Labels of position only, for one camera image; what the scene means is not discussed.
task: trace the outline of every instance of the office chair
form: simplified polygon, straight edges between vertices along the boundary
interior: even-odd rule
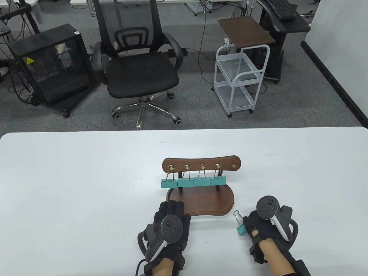
[[[145,108],[150,106],[180,124],[181,119],[172,111],[152,103],[163,94],[174,99],[175,95],[166,90],[178,85],[177,70],[183,62],[179,44],[161,30],[156,0],[93,0],[93,4],[101,35],[92,56],[96,76],[107,85],[111,97],[139,98],[136,103],[116,106],[111,116],[118,119],[123,109],[139,106],[136,128],[141,130]],[[165,44],[171,45],[175,52],[175,66],[158,51]],[[132,54],[137,49],[148,52]]]

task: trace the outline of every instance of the chair caster wheel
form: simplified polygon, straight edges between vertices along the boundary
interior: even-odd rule
[[[172,93],[172,92],[168,92],[167,97],[169,98],[169,100],[173,100],[173,99],[175,99],[175,94]]]
[[[117,113],[117,112],[114,112],[113,114],[111,114],[111,116],[114,118],[114,119],[119,119],[120,118],[120,114]]]
[[[173,120],[173,121],[174,121],[174,124],[176,124],[176,125],[180,125],[181,124],[180,117],[176,117],[176,120]]]
[[[33,106],[39,106],[39,105],[40,105],[40,103],[39,103],[39,102],[36,102],[36,101],[31,100],[31,105],[33,105]]]

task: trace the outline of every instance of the teal binder clip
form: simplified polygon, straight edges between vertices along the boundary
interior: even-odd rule
[[[173,165],[168,165],[168,172],[175,170],[175,167]],[[173,173],[173,180],[167,179],[169,176],[169,173],[166,175],[166,179],[161,179],[161,188],[169,188],[169,189],[176,189],[178,187],[178,181],[174,179],[174,173]]]
[[[211,186],[226,185],[226,176],[217,176],[211,179]]]
[[[243,217],[239,214],[238,210],[235,210],[233,212],[233,215],[235,216],[235,219],[238,222],[238,227],[236,228],[236,230],[238,231],[238,235],[244,236],[247,233],[247,230],[245,229],[245,226],[243,224]]]
[[[176,189],[178,187],[177,180],[161,179],[161,188]]]
[[[189,178],[184,178],[185,172],[188,172]],[[190,166],[184,166],[184,172],[182,178],[178,178],[178,188],[191,188],[194,187],[194,179],[190,178]]]
[[[216,171],[219,171],[220,176],[216,176]],[[222,176],[221,165],[215,164],[215,175],[211,178],[211,186],[226,185],[226,176]]]
[[[210,186],[211,179],[210,177],[206,177],[206,165],[201,164],[199,166],[198,177],[194,178],[194,187],[202,187],[202,186]],[[201,170],[204,171],[205,177],[199,177]]]
[[[194,187],[210,186],[210,179],[206,177],[195,177]]]

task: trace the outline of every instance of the computer case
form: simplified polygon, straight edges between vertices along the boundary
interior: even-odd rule
[[[96,85],[82,36],[69,24],[14,41],[9,48],[34,89],[34,105],[45,104],[69,117]]]

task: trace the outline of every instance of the keyboard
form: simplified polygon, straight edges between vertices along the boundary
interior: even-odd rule
[[[293,7],[286,0],[265,0],[280,21],[294,20],[297,17]]]

